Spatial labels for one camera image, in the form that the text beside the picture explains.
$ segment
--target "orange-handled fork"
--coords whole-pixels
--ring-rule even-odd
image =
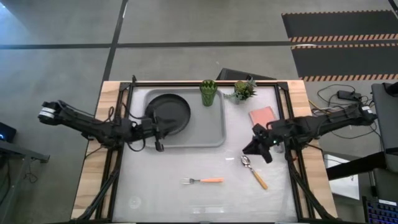
[[[184,179],[181,180],[181,184],[193,184],[195,182],[221,183],[223,181],[224,181],[224,177],[202,179],[202,180],[195,180],[195,179],[192,179],[192,178],[184,178]]]

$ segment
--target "concrete floor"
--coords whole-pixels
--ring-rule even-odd
[[[111,43],[121,3],[0,0],[0,45]],[[283,12],[370,9],[391,7],[387,0],[130,0],[119,42],[286,41]],[[24,181],[13,222],[70,218],[87,141],[69,128],[40,124],[37,115],[43,101],[57,99],[94,113],[108,54],[109,49],[0,50],[0,121],[18,130],[16,144],[51,155],[48,164],[33,165],[39,180]],[[298,79],[286,46],[117,49],[109,79],[135,74],[140,80],[202,80],[215,78],[223,67]],[[345,83],[369,96],[376,82]],[[330,84],[307,83],[308,97],[325,106],[316,92]],[[337,132],[348,135],[347,129]],[[352,129],[352,134],[369,131]],[[327,134],[321,146],[365,156],[379,150],[379,140],[373,134],[354,140]],[[348,210],[338,211],[343,219],[356,219]]]

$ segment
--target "succulent plant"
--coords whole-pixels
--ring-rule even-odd
[[[235,92],[232,94],[224,94],[227,99],[236,98],[238,100],[247,100],[249,97],[253,97],[255,94],[254,87],[256,87],[256,81],[253,78],[246,82],[237,81],[235,83]]]

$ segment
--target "green cup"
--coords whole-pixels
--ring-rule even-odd
[[[217,84],[213,80],[204,80],[200,84],[201,102],[204,106],[211,106],[217,92]]]

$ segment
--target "pink notepad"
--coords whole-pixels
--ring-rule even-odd
[[[265,128],[267,128],[266,125],[268,122],[276,120],[274,111],[270,106],[250,111],[249,114],[253,125],[258,123]]]

